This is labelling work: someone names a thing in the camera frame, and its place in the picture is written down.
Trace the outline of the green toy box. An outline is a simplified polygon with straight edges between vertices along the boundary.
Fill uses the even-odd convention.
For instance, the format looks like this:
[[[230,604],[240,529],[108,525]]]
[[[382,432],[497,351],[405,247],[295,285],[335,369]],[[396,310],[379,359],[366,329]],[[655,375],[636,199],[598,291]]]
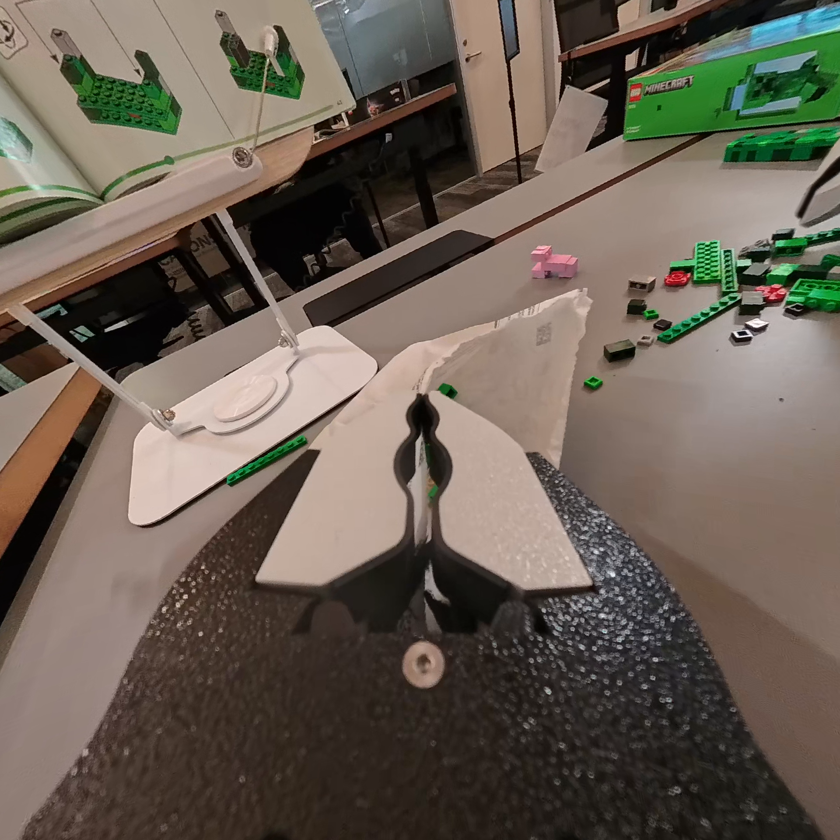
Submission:
[[[627,83],[625,141],[836,119],[838,27],[728,33]]]

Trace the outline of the white paper bag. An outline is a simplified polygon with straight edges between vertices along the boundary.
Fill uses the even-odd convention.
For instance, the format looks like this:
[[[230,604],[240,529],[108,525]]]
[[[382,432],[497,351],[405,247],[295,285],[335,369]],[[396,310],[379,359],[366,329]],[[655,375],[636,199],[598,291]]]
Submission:
[[[388,396],[427,395],[447,384],[455,388],[458,404],[558,469],[591,306],[587,289],[574,289],[500,320],[414,343],[392,358],[311,446],[323,446]]]

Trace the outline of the pile of green bricks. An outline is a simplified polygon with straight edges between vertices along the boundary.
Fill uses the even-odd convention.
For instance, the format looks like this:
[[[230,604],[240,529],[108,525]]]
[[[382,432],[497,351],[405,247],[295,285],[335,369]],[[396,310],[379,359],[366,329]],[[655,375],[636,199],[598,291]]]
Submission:
[[[438,391],[441,392],[443,395],[450,399],[455,399],[458,392],[457,390],[448,383],[443,383],[438,387]],[[438,484],[436,479],[433,475],[434,469],[434,456],[432,452],[432,447],[429,443],[424,443],[424,455],[425,455],[425,462],[427,468],[427,498],[432,500],[436,497],[438,493]]]

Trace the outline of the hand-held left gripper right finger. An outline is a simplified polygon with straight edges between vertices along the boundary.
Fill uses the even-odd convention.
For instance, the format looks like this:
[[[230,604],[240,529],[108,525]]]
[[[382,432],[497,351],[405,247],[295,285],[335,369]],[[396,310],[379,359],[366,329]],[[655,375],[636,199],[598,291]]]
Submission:
[[[522,446],[440,392],[428,394],[427,403],[436,559],[516,595],[591,589],[592,577]]]

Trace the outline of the brick instruction booklet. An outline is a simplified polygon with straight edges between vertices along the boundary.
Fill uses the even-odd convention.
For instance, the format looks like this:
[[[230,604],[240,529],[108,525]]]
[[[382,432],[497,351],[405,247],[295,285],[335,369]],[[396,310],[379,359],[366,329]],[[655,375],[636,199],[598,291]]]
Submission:
[[[352,108],[309,2],[2,1],[2,244]]]

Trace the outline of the grey and green brick column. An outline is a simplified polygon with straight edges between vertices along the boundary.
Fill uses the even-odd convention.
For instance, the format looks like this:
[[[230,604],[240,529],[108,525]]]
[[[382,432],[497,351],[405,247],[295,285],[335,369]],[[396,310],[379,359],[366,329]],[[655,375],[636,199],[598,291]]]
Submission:
[[[825,280],[832,268],[812,264],[779,264],[771,267],[764,283],[768,286],[791,287],[798,280]]]

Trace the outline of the wooden and white book stand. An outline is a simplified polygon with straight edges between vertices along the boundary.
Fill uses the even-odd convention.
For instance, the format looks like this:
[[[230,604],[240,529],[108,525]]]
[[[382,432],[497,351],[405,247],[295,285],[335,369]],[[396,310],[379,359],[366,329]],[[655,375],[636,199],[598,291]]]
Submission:
[[[161,522],[229,474],[351,399],[377,363],[335,329],[296,332],[257,270],[228,209],[296,174],[312,146],[302,129],[178,167],[163,181],[2,247],[2,311],[36,331],[142,416],[133,443],[128,519]],[[277,346],[170,407],[116,382],[28,308],[93,270],[215,215],[279,329]]]

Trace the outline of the wooden background table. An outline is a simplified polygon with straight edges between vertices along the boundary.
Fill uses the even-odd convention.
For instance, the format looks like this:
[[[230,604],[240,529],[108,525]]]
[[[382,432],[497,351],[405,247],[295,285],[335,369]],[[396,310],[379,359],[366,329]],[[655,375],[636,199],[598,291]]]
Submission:
[[[451,82],[324,140],[315,140],[306,162],[347,153],[352,155],[352,163],[363,165],[368,173],[374,174],[393,156],[406,154],[423,222],[426,228],[432,228],[438,224],[438,215],[421,150],[429,136],[424,115],[457,94],[457,85]]]

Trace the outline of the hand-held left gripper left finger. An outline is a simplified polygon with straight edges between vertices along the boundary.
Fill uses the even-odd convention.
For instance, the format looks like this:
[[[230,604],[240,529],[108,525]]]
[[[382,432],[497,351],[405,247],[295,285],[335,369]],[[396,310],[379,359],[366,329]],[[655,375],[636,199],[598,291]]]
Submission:
[[[414,392],[389,395],[316,447],[258,585],[332,594],[381,574],[406,587],[426,517],[422,408]]]

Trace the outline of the dark product box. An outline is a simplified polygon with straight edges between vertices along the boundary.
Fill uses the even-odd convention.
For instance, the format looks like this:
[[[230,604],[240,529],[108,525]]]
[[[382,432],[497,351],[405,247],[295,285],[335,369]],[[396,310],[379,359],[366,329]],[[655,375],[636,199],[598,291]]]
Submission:
[[[419,95],[420,88],[420,81],[416,77],[403,78],[379,88],[365,96],[364,113],[368,119],[372,119],[398,108]]]

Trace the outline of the white door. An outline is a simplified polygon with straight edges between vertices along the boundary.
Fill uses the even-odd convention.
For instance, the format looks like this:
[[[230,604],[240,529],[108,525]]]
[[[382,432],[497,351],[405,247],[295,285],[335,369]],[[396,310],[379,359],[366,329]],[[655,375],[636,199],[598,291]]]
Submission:
[[[547,129],[541,3],[516,1],[520,54],[512,61],[520,152],[543,142]],[[450,1],[458,82],[478,174],[512,161],[508,79],[497,2]]]

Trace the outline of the black office chair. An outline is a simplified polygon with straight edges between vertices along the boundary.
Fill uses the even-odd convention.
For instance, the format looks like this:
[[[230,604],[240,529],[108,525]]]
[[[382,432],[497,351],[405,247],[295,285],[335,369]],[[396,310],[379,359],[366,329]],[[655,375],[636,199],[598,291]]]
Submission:
[[[360,195],[342,183],[323,187],[249,225],[255,256],[294,292],[311,280],[306,256],[321,252],[336,234],[364,259],[382,252]]]

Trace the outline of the wood-edged grey desk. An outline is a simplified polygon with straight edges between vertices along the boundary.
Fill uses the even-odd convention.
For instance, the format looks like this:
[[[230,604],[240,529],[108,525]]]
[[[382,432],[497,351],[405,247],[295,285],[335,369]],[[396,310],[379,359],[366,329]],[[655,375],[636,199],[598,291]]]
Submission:
[[[86,419],[111,398],[70,363],[1,399],[1,553]]]

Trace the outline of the white paper sheet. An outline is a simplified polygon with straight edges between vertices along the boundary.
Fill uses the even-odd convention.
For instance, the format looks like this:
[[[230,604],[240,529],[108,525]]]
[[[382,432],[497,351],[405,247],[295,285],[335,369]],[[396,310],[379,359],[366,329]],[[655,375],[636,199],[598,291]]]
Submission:
[[[567,86],[535,164],[548,172],[583,154],[607,108],[607,100],[594,93]]]

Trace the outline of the long wooden table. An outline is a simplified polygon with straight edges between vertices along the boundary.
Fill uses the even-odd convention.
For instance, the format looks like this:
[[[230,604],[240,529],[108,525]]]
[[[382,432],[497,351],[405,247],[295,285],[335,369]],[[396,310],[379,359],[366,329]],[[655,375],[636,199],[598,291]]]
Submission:
[[[562,50],[557,57],[557,61],[564,64],[571,60],[617,47],[628,46],[630,50],[633,50],[635,49],[633,44],[641,39],[677,28],[690,20],[714,12],[731,3],[732,1],[679,1],[675,8],[659,9],[651,12],[609,36],[572,49]]]

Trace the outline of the brown cardboard box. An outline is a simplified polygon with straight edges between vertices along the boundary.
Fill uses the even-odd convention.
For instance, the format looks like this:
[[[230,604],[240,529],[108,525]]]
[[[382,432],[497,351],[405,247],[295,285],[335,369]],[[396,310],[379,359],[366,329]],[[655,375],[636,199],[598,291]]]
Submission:
[[[191,254],[202,271],[211,280],[223,281],[228,285],[238,283],[237,270],[230,267],[203,223],[195,224],[191,229],[190,236]],[[186,274],[186,269],[175,255],[160,257],[158,263],[166,274],[168,281],[176,289],[184,289],[193,284],[193,281]]]

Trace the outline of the black floor stand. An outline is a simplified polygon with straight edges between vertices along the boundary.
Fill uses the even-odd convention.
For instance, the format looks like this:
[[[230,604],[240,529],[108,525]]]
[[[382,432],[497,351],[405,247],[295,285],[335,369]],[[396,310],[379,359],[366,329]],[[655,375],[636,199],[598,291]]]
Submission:
[[[517,12],[514,1],[497,1],[498,16],[500,21],[500,34],[502,40],[503,54],[507,71],[508,106],[511,118],[511,131],[514,149],[514,161],[518,183],[523,183],[522,162],[520,144],[518,137],[518,120],[516,111],[515,90],[512,78],[512,61],[519,56],[520,38],[518,32]]]

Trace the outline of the flat green brick panel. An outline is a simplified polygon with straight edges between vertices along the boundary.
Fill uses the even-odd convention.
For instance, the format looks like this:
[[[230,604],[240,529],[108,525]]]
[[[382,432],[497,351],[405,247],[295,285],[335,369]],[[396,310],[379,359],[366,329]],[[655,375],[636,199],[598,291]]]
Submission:
[[[839,138],[838,127],[748,133],[730,142],[723,163],[808,162],[824,159]]]

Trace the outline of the pink brick pig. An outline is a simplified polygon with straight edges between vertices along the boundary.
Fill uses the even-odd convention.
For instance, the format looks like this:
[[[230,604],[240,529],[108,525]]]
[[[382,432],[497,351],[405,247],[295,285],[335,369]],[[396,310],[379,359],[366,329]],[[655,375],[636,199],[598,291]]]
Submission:
[[[533,279],[570,279],[577,275],[579,259],[573,255],[554,254],[549,245],[541,245],[531,252]]]

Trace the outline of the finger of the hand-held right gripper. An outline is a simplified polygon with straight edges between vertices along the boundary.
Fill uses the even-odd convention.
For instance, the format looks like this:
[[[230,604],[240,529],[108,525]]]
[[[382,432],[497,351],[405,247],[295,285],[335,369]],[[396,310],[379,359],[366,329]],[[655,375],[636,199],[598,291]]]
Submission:
[[[798,225],[812,227],[839,215],[839,148],[832,148],[795,211]]]

